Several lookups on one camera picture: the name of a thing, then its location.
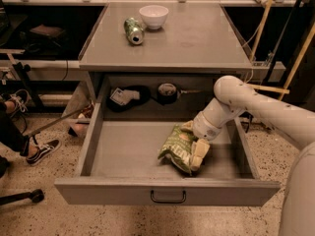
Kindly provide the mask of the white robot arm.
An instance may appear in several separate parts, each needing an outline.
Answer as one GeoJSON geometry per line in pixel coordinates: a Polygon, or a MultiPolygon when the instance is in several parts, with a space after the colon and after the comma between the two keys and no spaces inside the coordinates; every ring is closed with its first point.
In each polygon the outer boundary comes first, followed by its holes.
{"type": "Polygon", "coordinates": [[[234,76],[215,82],[215,97],[184,128],[213,140],[228,121],[248,112],[299,150],[286,182],[279,236],[315,236],[315,113],[262,95],[234,76]]]}

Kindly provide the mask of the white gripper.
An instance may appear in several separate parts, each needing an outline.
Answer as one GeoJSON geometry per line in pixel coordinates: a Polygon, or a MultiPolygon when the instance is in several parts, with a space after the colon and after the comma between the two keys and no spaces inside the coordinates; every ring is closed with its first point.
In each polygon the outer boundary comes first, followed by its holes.
{"type": "Polygon", "coordinates": [[[190,169],[198,171],[210,149],[208,141],[215,139],[221,132],[221,116],[217,113],[207,114],[204,111],[200,111],[193,121],[190,120],[182,124],[180,130],[193,132],[196,137],[200,138],[192,144],[192,155],[190,158],[190,169]]]}

